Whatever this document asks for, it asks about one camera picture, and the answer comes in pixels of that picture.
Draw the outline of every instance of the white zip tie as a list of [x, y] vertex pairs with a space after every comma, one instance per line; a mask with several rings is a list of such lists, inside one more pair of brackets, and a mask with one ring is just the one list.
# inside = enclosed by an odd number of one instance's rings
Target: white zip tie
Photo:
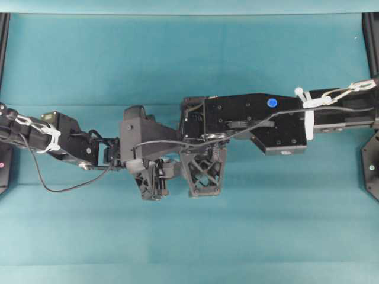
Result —
[[[303, 88], [297, 87], [295, 89], [295, 95], [297, 95], [303, 102], [303, 108], [317, 108], [321, 105], [329, 104], [332, 98], [324, 96], [317, 99], [312, 99], [310, 93], [305, 92]], [[306, 111], [304, 114], [304, 127], [306, 130], [306, 138], [308, 141], [313, 140], [313, 128], [314, 128], [314, 111]]]
[[50, 140], [49, 145], [47, 145], [47, 147], [45, 148], [45, 150], [37, 151], [38, 154], [47, 153], [49, 151], [58, 151], [58, 150], [60, 150], [60, 146], [58, 145], [60, 131], [57, 130], [54, 127], [54, 125], [49, 124], [49, 127], [48, 126], [38, 127], [38, 126], [34, 125], [34, 123], [32, 122], [32, 120], [29, 117], [25, 117], [25, 116], [20, 115], [20, 114], [17, 115], [17, 118], [15, 119], [15, 121], [17, 123], [21, 124], [21, 125], [31, 126], [34, 129], [36, 129], [39, 132], [41, 132], [42, 134], [50, 135], [52, 137], [52, 139]]
[[38, 154], [43, 154], [49, 151], [58, 151], [60, 150], [60, 146], [58, 144], [60, 131], [57, 130], [53, 125], [49, 124], [49, 127], [42, 127], [41, 133], [50, 135], [52, 139], [50, 140], [50, 144], [47, 145], [46, 149], [43, 151], [37, 151]]

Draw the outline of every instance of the black bracket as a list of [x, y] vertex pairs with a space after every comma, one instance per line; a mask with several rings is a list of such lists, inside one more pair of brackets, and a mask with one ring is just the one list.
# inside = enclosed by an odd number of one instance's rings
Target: black bracket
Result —
[[[0, 13], [0, 87], [4, 69], [5, 51], [7, 49], [10, 18], [11, 14]], [[3, 193], [9, 185], [12, 154], [13, 148], [9, 144], [0, 144], [0, 194]]]
[[379, 133], [362, 148], [362, 163], [366, 190], [379, 200]]

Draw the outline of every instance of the black cable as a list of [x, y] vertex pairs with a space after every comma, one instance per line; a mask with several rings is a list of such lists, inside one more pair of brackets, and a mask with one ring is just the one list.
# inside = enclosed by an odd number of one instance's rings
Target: black cable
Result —
[[38, 177], [40, 179], [40, 182], [41, 184], [43, 185], [43, 187], [50, 191], [50, 192], [66, 192], [66, 191], [71, 191], [72, 189], [76, 189], [76, 188], [81, 188], [82, 186], [85, 186], [85, 185], [89, 185], [93, 182], [95, 182], [96, 180], [102, 178], [110, 169], [111, 169], [111, 166], [112, 164], [109, 164], [109, 166], [100, 174], [98, 175], [97, 177], [95, 177], [94, 179], [91, 179], [87, 182], [84, 182], [84, 183], [81, 183], [79, 185], [75, 185], [75, 186], [71, 186], [69, 188], [65, 188], [65, 189], [60, 189], [58, 191], [56, 190], [53, 190], [53, 189], [50, 189], [47, 187], [47, 185], [45, 184], [45, 181], [43, 180], [42, 178], [42, 175], [41, 175], [41, 171], [40, 171], [40, 167], [38, 165], [38, 161], [37, 161], [37, 158], [36, 158], [36, 155], [33, 153], [32, 149], [30, 148], [30, 145], [28, 143], [28, 140], [25, 138], [25, 136], [23, 136], [21, 133], [20, 133], [20, 136], [22, 138], [22, 140], [24, 140], [24, 143], [25, 143], [25, 146], [28, 148], [29, 152], [31, 153], [32, 157], [33, 157], [33, 160], [34, 160], [34, 164], [36, 165], [36, 169], [37, 169], [37, 172], [38, 172]]
[[374, 107], [372, 107], [372, 108], [362, 108], [362, 109], [353, 109], [353, 108], [344, 108], [344, 107], [341, 107], [341, 106], [319, 106], [319, 107], [316, 107], [316, 108], [301, 108], [301, 109], [291, 109], [291, 110], [288, 110], [288, 111], [277, 111], [277, 112], [275, 112], [275, 113], [267, 116], [266, 118], [264, 118], [260, 122], [254, 124], [253, 126], [245, 128], [244, 130], [237, 131], [237, 132], [233, 133], [232, 135], [229, 135], [229, 136], [224, 137], [224, 138], [214, 139], [214, 140], [210, 140], [210, 141], [206, 141], [206, 142], [198, 143], [198, 144], [187, 143], [187, 142], [176, 141], [176, 140], [153, 140], [153, 141], [146, 141], [146, 142], [139, 143], [139, 144], [135, 145], [134, 148], [138, 148], [138, 147], [140, 147], [142, 145], [155, 144], [155, 143], [171, 143], [171, 144], [178, 144], [178, 145], [183, 145], [183, 146], [187, 146], [187, 147], [199, 148], [199, 147], [203, 147], [203, 146], [206, 146], [206, 145], [209, 145], [209, 144], [214, 144], [214, 143], [219, 143], [219, 142], [222, 142], [222, 141], [226, 141], [226, 140], [229, 140], [229, 139], [231, 139], [231, 138], [233, 138], [233, 137], [235, 137], [235, 136], [237, 136], [237, 135], [239, 135], [241, 133], [245, 133], [247, 131], [254, 130], [254, 129], [258, 128], [261, 124], [264, 124], [265, 122], [269, 121], [271, 118], [276, 117], [278, 115], [282, 115], [282, 114], [294, 114], [294, 113], [306, 112], [306, 111], [366, 112], [366, 111], [372, 111], [374, 109], [375, 109]]

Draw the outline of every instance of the white strap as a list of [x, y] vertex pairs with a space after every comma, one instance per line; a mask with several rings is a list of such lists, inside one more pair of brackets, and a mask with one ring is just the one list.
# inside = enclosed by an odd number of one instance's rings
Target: white strap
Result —
[[[312, 99], [309, 92], [305, 92], [303, 88], [297, 87], [295, 89], [297, 95], [303, 102], [303, 108], [317, 108], [321, 105], [327, 105], [332, 100], [329, 96], [324, 96], [318, 99]], [[306, 130], [306, 138], [308, 141], [313, 140], [314, 128], [314, 111], [306, 111], [304, 116], [304, 127]]]
[[58, 145], [58, 140], [60, 136], [60, 131], [55, 129], [55, 127], [51, 124], [49, 124], [49, 127], [45, 126], [41, 128], [41, 132], [43, 134], [50, 135], [52, 139], [50, 140], [50, 144], [47, 145], [46, 149], [43, 151], [38, 151], [38, 154], [43, 154], [49, 151], [58, 151], [60, 149], [60, 146]]

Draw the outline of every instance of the teal tablecloth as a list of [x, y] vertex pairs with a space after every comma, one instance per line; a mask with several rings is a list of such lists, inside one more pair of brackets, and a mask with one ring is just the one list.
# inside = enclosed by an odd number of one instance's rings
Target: teal tablecloth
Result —
[[[118, 135], [146, 104], [175, 126], [185, 96], [345, 86], [368, 78], [360, 14], [250, 17], [13, 15], [0, 99]], [[127, 172], [51, 194], [17, 151], [0, 196], [0, 283], [378, 283], [379, 203], [359, 147], [372, 130], [317, 134], [306, 154], [233, 141], [218, 198], [145, 202]], [[96, 173], [39, 156], [57, 188]]]

